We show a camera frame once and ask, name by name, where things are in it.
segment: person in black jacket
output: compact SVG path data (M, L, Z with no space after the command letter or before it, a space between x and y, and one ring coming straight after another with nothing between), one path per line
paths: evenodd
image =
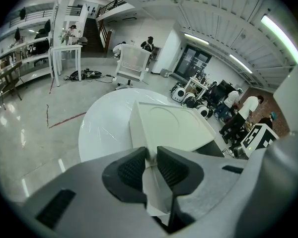
M149 36L148 37L148 40L145 41L145 42L142 42L141 45L140 45L144 50L147 50L149 52L152 52L153 51L153 37L152 36Z
M275 121L276 118L277 118L277 116L276 116L275 112L271 112L269 114L269 117L261 118L261 120L258 123L264 123L271 129L273 129L273 121Z

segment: backpack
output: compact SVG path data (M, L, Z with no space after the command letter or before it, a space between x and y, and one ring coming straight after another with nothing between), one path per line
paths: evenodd
M14 34L14 38L16 41L19 41L20 40L20 31L19 31L19 28L16 29L16 32Z
M50 20L46 21L44 28L48 33L51 31L51 21Z
M146 45L143 46L143 49L152 52L152 44L146 41Z

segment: white round table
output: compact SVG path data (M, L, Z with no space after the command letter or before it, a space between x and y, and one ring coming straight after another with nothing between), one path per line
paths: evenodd
M89 108L79 129L82 162L133 147L129 118L135 101L179 105L171 97L145 89L121 89L104 95Z

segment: fluorescent light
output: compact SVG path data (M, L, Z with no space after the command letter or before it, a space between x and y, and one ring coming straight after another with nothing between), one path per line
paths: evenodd
M298 63L298 50L292 43L292 41L288 38L288 36L280 29L278 25L276 25L269 17L264 15L261 19L262 23L267 26L277 37L284 43L286 48L289 50L290 54L292 54L295 61Z
M184 34L185 36L187 36L187 37L190 37L190 38L192 38L192 39L194 39L194 40L197 40L197 41L200 41L200 42L203 42L204 44L209 44L209 42L207 42L207 41L205 41L205 40L202 40L202 39L199 39L199 38L197 38L197 37L195 37L195 36L192 36L192 35L189 35L189 34Z
M231 58L233 58L235 61L237 61L241 66L243 66L244 67L244 69L246 69L249 73L251 73L252 74L252 71L249 69L249 68L247 68L240 60L238 60L235 56L232 56L232 55L229 55Z

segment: glass door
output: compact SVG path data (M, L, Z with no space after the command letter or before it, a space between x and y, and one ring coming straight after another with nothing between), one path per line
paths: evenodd
M204 69L211 57L200 49L187 45L174 73L189 80L198 70Z

